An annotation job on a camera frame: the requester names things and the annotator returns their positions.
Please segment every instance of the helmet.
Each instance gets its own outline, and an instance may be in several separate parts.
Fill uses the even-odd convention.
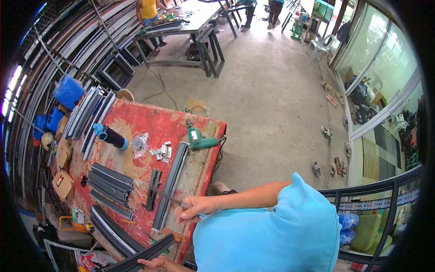
[[[46,132],[44,135],[42,135],[41,142],[42,147],[48,151],[48,148],[50,147],[51,142],[54,141],[54,136],[51,132]]]

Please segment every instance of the hand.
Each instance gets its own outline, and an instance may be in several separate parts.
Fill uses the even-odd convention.
[[[188,196],[183,200],[183,203],[188,208],[178,206],[174,211],[175,221],[178,224],[185,222],[197,223],[201,221],[201,218],[197,215],[199,212],[210,215],[219,210],[215,196]]]
[[[166,268],[166,262],[168,262],[168,259],[165,256],[158,256],[151,261],[144,259],[137,260],[137,263],[143,264],[149,268]]]

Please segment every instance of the white chair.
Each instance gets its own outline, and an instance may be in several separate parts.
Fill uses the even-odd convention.
[[[325,42],[331,38],[331,42],[328,45],[325,45]],[[308,49],[311,47],[311,45],[314,46],[314,51],[313,54],[311,55],[311,59],[310,62],[313,62],[313,60],[316,58],[317,52],[321,51],[323,53],[327,53],[331,50],[332,45],[337,41],[337,38],[332,35],[329,34],[328,36],[326,36],[323,40],[321,41],[317,41],[317,40],[311,40],[310,44],[308,45],[307,51]]]

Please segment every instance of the green stand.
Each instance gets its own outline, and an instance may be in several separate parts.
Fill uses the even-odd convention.
[[[293,27],[291,28],[291,31],[293,32],[293,35],[291,35],[291,38],[295,40],[301,40],[302,36],[302,24],[299,24],[297,20],[294,21]]]

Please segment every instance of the yellow shirt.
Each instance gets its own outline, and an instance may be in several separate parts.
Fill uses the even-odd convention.
[[[142,19],[151,19],[157,15],[156,0],[138,0],[142,1],[141,16]]]

